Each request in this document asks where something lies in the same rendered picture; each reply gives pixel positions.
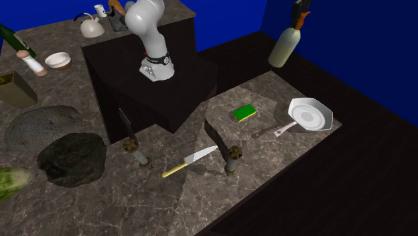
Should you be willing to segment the pale green spray bottle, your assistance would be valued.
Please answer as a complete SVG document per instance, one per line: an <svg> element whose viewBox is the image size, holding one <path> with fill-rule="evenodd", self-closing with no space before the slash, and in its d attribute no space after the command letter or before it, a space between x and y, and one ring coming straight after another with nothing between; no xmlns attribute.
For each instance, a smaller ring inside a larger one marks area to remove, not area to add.
<svg viewBox="0 0 418 236"><path fill-rule="evenodd" d="M291 11L291 25L285 29L277 40L268 62L275 68L281 68L296 48L301 38L300 29L310 11L311 0L297 0L293 3Z"/></svg>

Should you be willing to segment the grey speckled round loaf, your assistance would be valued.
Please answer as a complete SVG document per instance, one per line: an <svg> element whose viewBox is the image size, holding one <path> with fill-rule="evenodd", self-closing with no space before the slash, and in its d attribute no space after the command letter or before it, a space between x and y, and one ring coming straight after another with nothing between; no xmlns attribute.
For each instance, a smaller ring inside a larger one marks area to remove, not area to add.
<svg viewBox="0 0 418 236"><path fill-rule="evenodd" d="M18 115L7 128L4 141L11 149L36 154L55 140L88 128L88 124L74 107L40 107Z"/></svg>

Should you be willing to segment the yellow-handled kitchen knife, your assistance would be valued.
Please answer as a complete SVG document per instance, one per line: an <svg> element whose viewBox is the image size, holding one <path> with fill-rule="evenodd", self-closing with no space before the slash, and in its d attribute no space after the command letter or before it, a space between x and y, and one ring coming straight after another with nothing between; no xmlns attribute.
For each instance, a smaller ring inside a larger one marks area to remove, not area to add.
<svg viewBox="0 0 418 236"><path fill-rule="evenodd" d="M195 152L193 154L190 154L190 155L186 156L184 158L184 163L183 164L180 164L179 166L175 166L168 171L162 172L161 177L162 178L168 177L169 175L171 175L171 174L177 172L178 170L181 170L182 168L192 164L193 162L199 160L200 158L203 158L204 156L208 155L209 153L213 152L216 149L218 149L218 146L213 145L213 146L207 147L205 149L202 149L198 152Z"/></svg>

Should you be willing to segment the green cabbage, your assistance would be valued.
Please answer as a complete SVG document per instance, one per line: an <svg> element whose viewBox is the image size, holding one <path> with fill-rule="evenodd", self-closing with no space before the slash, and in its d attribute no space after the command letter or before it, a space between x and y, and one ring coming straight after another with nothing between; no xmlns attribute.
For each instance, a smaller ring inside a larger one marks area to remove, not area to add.
<svg viewBox="0 0 418 236"><path fill-rule="evenodd" d="M34 178L34 173L26 168L0 168L0 202L19 192Z"/></svg>

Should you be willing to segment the dark green wine bottle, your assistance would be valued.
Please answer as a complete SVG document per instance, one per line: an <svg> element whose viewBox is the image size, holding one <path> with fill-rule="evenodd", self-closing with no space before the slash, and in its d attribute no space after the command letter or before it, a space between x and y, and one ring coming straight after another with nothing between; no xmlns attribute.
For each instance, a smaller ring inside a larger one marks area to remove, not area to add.
<svg viewBox="0 0 418 236"><path fill-rule="evenodd" d="M36 53L22 40L15 31L9 29L0 23L0 36L17 52L20 50L26 50L33 58L36 57Z"/></svg>

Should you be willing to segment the dark round loaf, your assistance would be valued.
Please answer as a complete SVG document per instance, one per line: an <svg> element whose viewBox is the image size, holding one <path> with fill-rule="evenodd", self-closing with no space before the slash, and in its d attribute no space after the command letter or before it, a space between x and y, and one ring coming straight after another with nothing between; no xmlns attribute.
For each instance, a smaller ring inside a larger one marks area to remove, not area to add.
<svg viewBox="0 0 418 236"><path fill-rule="evenodd" d="M95 133L69 133L42 150L38 168L48 182L74 188L101 178L105 171L107 146Z"/></svg>

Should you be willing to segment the white bowl with brown base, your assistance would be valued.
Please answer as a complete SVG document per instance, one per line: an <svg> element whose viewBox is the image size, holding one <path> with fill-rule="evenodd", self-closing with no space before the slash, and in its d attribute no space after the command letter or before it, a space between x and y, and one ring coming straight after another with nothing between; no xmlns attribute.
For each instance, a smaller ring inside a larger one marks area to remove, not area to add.
<svg viewBox="0 0 418 236"><path fill-rule="evenodd" d="M57 52L48 56L45 63L54 70L66 70L71 67L72 59L66 52Z"/></svg>

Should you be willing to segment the white frying pan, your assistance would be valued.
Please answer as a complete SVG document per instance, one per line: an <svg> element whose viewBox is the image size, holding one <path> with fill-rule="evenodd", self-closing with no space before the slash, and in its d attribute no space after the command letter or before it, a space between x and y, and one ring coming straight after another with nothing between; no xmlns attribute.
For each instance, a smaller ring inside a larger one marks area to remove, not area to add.
<svg viewBox="0 0 418 236"><path fill-rule="evenodd" d="M327 131L333 125L333 112L315 98L293 98L287 113L293 121L274 131L275 137L279 137L294 125L300 125L308 131Z"/></svg>

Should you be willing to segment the olive open box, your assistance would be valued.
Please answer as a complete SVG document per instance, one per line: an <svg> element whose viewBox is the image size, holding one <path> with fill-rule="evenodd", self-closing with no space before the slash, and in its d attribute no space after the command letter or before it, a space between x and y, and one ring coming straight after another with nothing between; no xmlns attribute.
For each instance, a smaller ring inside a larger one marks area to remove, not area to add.
<svg viewBox="0 0 418 236"><path fill-rule="evenodd" d="M24 109L38 103L36 92L14 70L0 73L0 101L19 109Z"/></svg>

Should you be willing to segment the green and yellow sponge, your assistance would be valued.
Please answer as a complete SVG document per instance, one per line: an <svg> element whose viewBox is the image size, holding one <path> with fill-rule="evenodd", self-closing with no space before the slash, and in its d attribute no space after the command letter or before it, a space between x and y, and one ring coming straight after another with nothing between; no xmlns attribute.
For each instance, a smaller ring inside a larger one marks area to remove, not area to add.
<svg viewBox="0 0 418 236"><path fill-rule="evenodd" d="M254 115L256 112L257 110L251 104L247 104L233 111L232 115L238 122L241 122L247 119L248 117Z"/></svg>

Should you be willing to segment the white and tan pepper mill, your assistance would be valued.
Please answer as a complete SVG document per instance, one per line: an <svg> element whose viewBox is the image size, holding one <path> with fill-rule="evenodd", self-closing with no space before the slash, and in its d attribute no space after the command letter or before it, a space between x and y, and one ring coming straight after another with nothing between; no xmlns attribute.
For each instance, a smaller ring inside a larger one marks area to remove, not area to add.
<svg viewBox="0 0 418 236"><path fill-rule="evenodd" d="M16 56L21 58L37 76L45 76L48 73L48 71L35 60L27 50L18 51Z"/></svg>

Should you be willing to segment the white kettle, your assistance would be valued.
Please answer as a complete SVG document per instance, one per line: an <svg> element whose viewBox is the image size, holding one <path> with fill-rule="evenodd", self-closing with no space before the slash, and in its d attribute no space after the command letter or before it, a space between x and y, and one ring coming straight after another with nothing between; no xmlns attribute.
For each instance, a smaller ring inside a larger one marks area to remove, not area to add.
<svg viewBox="0 0 418 236"><path fill-rule="evenodd" d="M96 38L104 34L105 29L99 23L99 18L91 16L89 13L79 13L75 18L76 21L83 15L89 16L89 19L85 19L80 23L80 31L85 38Z"/></svg>

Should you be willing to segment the dark robot stand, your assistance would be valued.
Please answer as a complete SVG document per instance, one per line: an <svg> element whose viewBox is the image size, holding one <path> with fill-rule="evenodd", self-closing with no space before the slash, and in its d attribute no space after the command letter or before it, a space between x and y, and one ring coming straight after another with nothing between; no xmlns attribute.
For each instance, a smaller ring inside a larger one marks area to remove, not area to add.
<svg viewBox="0 0 418 236"><path fill-rule="evenodd" d="M152 82L140 73L145 48L134 34L82 47L111 143L128 136L121 111L134 132L157 124L175 133L201 102L216 93L218 67L197 56L194 19L158 30L175 69L168 80Z"/></svg>

